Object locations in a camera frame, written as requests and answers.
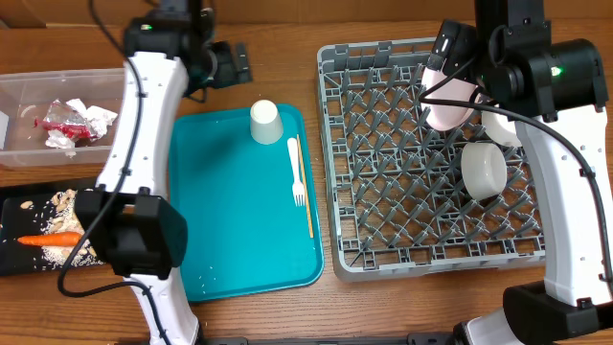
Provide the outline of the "white plastic fork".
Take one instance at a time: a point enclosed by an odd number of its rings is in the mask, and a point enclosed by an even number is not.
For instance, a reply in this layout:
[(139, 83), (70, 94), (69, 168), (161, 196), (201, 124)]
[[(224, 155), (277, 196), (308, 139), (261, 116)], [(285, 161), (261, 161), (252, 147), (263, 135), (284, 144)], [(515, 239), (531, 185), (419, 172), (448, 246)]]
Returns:
[(301, 182), (297, 139), (290, 137), (287, 140), (287, 149), (293, 174), (292, 194), (296, 206), (304, 206), (304, 187)]

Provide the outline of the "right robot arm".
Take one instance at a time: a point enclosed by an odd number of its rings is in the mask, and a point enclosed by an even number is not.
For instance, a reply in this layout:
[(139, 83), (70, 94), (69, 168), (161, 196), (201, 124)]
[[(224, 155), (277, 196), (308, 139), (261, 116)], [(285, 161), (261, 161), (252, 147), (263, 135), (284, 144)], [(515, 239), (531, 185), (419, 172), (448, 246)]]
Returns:
[(546, 244), (542, 281), (509, 287), (503, 306), (456, 326), (456, 344), (552, 344), (612, 325), (612, 195), (604, 153), (608, 99), (588, 40), (555, 43), (548, 20), (462, 26), (446, 72), (468, 79), (514, 120), (528, 156)]

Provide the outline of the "white bowl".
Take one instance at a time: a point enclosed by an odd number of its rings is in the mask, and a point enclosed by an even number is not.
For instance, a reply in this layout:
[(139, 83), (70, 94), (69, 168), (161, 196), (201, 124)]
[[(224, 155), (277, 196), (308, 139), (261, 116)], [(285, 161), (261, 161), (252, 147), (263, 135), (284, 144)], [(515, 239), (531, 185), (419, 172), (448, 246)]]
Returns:
[(475, 200), (501, 194), (507, 184), (507, 166), (502, 151), (491, 143), (468, 143), (461, 156), (465, 188)]

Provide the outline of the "wooden chopstick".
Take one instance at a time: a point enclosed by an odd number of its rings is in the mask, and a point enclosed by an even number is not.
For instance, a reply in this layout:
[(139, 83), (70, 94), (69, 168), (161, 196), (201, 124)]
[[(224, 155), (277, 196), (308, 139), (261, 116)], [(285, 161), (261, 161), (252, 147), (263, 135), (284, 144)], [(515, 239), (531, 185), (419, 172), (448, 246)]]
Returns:
[(303, 158), (303, 152), (302, 152), (302, 146), (301, 146), (301, 138), (300, 138), (299, 134), (297, 134), (296, 139), (297, 139), (297, 147), (298, 147), (300, 172), (301, 172), (301, 182), (303, 183), (303, 187), (304, 187), (304, 197), (303, 197), (304, 202), (303, 203), (305, 204), (305, 207), (306, 207), (308, 232), (309, 232), (310, 238), (314, 239), (314, 232), (313, 232), (313, 225), (312, 225), (312, 218), (311, 218), (311, 213), (310, 213), (308, 190), (307, 190), (305, 162), (304, 162), (304, 158)]

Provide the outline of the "white tissue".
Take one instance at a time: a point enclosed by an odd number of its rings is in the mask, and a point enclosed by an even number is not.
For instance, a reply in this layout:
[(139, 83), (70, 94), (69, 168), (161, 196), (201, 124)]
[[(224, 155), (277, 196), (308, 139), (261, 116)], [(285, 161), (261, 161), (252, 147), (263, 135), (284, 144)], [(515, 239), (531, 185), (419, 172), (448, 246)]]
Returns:
[(71, 140), (57, 130), (47, 131), (44, 129), (48, 134), (45, 145), (52, 149), (68, 150), (66, 155), (69, 157), (76, 154), (75, 148), (77, 145), (93, 143), (106, 136), (109, 132), (109, 128), (118, 117), (118, 114), (111, 110), (96, 105), (86, 106), (81, 99), (72, 99), (63, 104), (68, 104), (80, 112), (95, 132), (92, 139)]

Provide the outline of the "orange carrot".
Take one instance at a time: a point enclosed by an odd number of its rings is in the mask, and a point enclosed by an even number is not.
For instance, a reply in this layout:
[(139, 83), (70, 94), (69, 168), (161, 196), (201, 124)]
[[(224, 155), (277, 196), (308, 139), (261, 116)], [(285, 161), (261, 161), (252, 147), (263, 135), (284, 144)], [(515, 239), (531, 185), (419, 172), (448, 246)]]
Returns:
[(66, 246), (72, 247), (79, 243), (81, 234), (77, 232), (59, 232), (53, 234), (23, 236), (17, 241), (29, 246)]

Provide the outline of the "white rice pile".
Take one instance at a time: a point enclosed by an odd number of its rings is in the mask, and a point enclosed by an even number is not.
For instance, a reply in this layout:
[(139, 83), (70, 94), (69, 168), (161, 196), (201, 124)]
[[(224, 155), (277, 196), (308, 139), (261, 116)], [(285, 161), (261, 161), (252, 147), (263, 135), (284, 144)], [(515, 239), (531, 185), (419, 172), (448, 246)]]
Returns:
[[(59, 232), (77, 232), (84, 234), (77, 216), (74, 213), (77, 191), (68, 189), (55, 193), (43, 205), (42, 211), (35, 216), (38, 222), (36, 235), (53, 234)], [(52, 265), (59, 268), (68, 259), (73, 247), (43, 246), (42, 257)], [(72, 266), (101, 265), (93, 246), (87, 241), (79, 250)]]

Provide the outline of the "white paper cup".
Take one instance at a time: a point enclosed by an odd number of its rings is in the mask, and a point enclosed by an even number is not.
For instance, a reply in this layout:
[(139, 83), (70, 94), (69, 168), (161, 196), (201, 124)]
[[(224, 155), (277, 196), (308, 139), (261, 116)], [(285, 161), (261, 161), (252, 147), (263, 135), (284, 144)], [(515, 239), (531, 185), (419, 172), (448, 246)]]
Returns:
[(259, 100), (251, 106), (250, 131), (253, 139), (262, 145), (274, 144), (283, 136), (281, 115), (273, 102)]

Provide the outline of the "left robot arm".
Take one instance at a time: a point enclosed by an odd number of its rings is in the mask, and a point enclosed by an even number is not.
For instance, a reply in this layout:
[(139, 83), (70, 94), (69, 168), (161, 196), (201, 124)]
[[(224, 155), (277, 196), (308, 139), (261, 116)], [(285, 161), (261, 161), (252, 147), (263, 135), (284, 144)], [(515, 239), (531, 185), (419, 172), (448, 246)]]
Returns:
[[(210, 10), (158, 13), (125, 30), (125, 89), (113, 146), (75, 212), (84, 240), (136, 295), (152, 344), (203, 340), (181, 280), (188, 225), (167, 200), (167, 165), (180, 101), (198, 89), (251, 80), (245, 49), (214, 42)], [(236, 51), (239, 57), (233, 57)]]

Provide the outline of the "foil wrapper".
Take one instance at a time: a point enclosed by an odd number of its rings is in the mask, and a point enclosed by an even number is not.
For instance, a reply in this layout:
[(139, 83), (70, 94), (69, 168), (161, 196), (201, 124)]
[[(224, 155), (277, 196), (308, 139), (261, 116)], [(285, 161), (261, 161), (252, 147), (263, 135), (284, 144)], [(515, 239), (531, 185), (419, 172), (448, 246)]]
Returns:
[(95, 134), (80, 112), (60, 100), (51, 102), (41, 120), (34, 119), (34, 127), (42, 127), (47, 131), (57, 130), (71, 140), (92, 139)]

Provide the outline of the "grey bowl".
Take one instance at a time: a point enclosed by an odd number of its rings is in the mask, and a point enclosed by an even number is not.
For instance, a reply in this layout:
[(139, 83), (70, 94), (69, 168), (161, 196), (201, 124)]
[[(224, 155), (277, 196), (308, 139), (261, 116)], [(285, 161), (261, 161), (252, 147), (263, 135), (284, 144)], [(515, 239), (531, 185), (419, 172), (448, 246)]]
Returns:
[(516, 135), (515, 123), (509, 121), (506, 116), (483, 111), (481, 122), (486, 129), (486, 135), (495, 143), (505, 147), (520, 148), (522, 146)]

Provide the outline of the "nut shells pile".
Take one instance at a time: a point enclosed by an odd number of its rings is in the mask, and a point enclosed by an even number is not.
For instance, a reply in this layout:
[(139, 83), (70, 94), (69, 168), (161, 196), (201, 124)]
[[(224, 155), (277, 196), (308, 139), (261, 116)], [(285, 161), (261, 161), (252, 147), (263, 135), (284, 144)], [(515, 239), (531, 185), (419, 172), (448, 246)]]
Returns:
[(63, 264), (85, 232), (74, 212), (76, 196), (77, 192), (72, 189), (55, 193), (43, 205), (44, 211), (50, 211), (49, 216), (44, 219), (42, 212), (34, 215), (35, 220), (42, 221), (39, 233), (22, 236), (17, 241), (40, 247), (47, 261)]

